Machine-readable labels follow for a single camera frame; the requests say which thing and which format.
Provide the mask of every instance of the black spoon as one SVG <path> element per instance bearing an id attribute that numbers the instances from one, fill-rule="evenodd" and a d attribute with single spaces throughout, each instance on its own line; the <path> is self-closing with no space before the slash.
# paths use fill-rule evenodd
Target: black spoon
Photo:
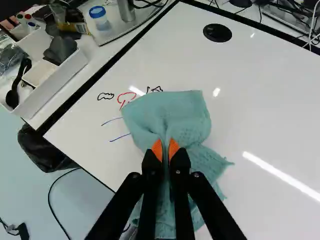
<path id="1" fill-rule="evenodd" d="M 19 105 L 19 94 L 17 91 L 18 84 L 22 80 L 22 76 L 32 67 L 32 62 L 29 58 L 23 58 L 20 64 L 18 75 L 12 83 L 11 90 L 5 96 L 6 104 L 15 109 Z"/>

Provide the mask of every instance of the blue lid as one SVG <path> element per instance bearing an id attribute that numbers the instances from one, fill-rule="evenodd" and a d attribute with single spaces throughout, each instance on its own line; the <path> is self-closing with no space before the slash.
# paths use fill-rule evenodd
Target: blue lid
<path id="1" fill-rule="evenodd" d="M 106 15 L 106 9 L 103 6 L 94 6 L 89 10 L 89 15 L 93 19 L 101 18 Z"/>
<path id="2" fill-rule="evenodd" d="M 35 26 L 36 26 L 36 24 L 34 24 L 32 21 L 28 22 L 28 25 L 29 25 L 30 27 L 35 27 Z"/>

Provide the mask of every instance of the orange gripper tip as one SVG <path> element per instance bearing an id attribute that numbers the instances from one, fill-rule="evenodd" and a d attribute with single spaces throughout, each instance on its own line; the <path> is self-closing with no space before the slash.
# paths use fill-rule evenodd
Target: orange gripper tip
<path id="1" fill-rule="evenodd" d="M 154 155 L 156 156 L 156 158 L 162 163 L 162 143 L 160 138 L 155 141 L 155 143 L 153 144 L 152 148 L 151 148 L 152 152 L 154 153 Z"/>
<path id="2" fill-rule="evenodd" d="M 170 139 L 169 143 L 169 162 L 171 161 L 172 157 L 178 152 L 180 146 L 179 144 L 173 139 Z"/>

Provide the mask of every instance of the blue marker line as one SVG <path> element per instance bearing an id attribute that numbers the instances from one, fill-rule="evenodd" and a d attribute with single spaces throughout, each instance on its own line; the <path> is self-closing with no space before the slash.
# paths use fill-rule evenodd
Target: blue marker line
<path id="1" fill-rule="evenodd" d="M 125 137 L 125 136 L 128 136 L 128 135 L 131 135 L 131 133 L 128 133 L 128 134 L 123 135 L 123 136 L 120 136 L 120 137 L 118 137 L 118 138 L 116 138 L 116 139 L 110 140 L 109 142 L 112 143 L 112 142 L 114 142 L 114 141 L 116 141 L 116 140 L 118 140 L 118 139 L 121 139 L 121 138 L 123 138 L 123 137 Z"/>
<path id="2" fill-rule="evenodd" d="M 106 121 L 104 124 L 101 125 L 101 127 L 102 127 L 103 125 L 105 125 L 105 124 L 107 124 L 107 123 L 110 123 L 110 122 L 112 122 L 113 120 L 117 120 L 117 119 L 123 119 L 123 117 L 117 117 L 117 118 L 111 119 L 111 120 L 109 120 L 109 121 Z"/>

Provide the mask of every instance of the plastic bag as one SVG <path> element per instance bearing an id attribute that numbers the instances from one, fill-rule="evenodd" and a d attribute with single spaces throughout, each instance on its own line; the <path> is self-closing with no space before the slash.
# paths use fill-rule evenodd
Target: plastic bag
<path id="1" fill-rule="evenodd" d="M 79 167 L 28 124 L 19 131 L 18 142 L 33 163 L 45 173 Z"/>
<path id="2" fill-rule="evenodd" d="M 6 35 L 0 36 L 0 77 L 28 55 Z"/>

